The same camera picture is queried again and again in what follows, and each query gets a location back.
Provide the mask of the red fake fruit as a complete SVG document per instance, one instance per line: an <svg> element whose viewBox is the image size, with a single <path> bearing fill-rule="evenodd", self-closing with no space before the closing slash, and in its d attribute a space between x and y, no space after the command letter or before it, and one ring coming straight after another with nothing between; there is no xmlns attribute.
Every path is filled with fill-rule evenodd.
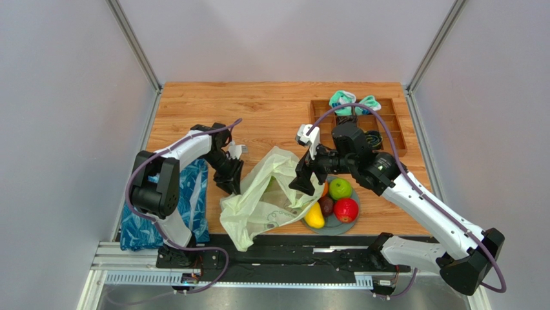
<svg viewBox="0 0 550 310"><path fill-rule="evenodd" d="M342 198L334 204L334 215L342 223L351 223L359 215L359 205L352 198Z"/></svg>

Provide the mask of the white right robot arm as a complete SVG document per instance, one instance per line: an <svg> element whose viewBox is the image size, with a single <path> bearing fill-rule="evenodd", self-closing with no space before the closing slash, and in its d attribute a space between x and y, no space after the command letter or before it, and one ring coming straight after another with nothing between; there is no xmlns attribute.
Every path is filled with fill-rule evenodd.
<svg viewBox="0 0 550 310"><path fill-rule="evenodd" d="M490 270L501 274L494 266L505 241L498 229L483 229L454 212L391 153L373 150L355 124L334 127L332 139L335 149L320 143L318 127L301 125L296 141L308 151L296 166L291 189L312 195L312 176L324 183L330 174L350 174L361 187L403 209L437 241L422 243L384 232L369 246L375 259L438 273L467 296L474 295Z"/></svg>

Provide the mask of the orange fake orange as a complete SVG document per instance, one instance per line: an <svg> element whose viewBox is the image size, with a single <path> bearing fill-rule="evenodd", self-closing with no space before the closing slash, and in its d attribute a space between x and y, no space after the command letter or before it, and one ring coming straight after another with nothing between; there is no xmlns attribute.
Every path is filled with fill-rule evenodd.
<svg viewBox="0 0 550 310"><path fill-rule="evenodd" d="M326 181L324 183L324 186L323 186L323 192L321 194L322 197L326 196L328 194L328 191L329 191L329 182Z"/></svg>

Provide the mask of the yellow fake mango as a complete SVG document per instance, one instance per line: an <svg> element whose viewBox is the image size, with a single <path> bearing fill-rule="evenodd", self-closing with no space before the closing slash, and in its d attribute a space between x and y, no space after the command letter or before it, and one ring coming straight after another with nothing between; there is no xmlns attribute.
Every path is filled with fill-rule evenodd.
<svg viewBox="0 0 550 310"><path fill-rule="evenodd" d="M312 229L324 228L325 218L318 202L312 205L307 214L304 216L303 220Z"/></svg>

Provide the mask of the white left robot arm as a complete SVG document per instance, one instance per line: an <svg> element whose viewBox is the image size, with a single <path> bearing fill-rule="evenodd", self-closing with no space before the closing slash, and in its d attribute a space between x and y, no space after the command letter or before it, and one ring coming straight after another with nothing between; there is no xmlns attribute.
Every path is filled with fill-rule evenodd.
<svg viewBox="0 0 550 310"><path fill-rule="evenodd" d="M155 152L142 150L125 189L125 203L136 216L149 220L163 239L157 267L186 268L198 262L196 239L178 211L181 171L196 159L214 170L216 185L240 194L242 151L232 141L231 125L195 125L175 143Z"/></svg>

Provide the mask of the green fake apple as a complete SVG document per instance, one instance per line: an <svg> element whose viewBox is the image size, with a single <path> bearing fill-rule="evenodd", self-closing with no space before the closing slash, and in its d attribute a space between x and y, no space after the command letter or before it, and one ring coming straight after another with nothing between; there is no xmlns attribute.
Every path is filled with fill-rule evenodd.
<svg viewBox="0 0 550 310"><path fill-rule="evenodd" d="M344 198L350 198L353 194L353 188L351 184L342 178L335 178L329 183L329 196L333 200L340 200Z"/></svg>

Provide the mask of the pale yellow plastic bag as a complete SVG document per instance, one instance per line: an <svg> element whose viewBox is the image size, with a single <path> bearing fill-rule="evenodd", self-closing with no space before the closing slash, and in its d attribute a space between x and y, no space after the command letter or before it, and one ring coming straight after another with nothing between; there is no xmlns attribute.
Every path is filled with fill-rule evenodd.
<svg viewBox="0 0 550 310"><path fill-rule="evenodd" d="M259 234L300 221L321 198L323 187L315 181L312 195L289 187L298 161L273 147L243 178L240 194L220 199L220 223L238 251L247 251Z"/></svg>

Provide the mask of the dark red fake plum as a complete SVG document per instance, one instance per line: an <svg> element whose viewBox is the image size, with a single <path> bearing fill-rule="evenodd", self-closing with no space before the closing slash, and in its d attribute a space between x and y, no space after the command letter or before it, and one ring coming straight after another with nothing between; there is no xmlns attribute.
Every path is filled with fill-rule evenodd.
<svg viewBox="0 0 550 310"><path fill-rule="evenodd" d="M329 217L334 212L334 200L328 196L323 196L318 200L323 217Z"/></svg>

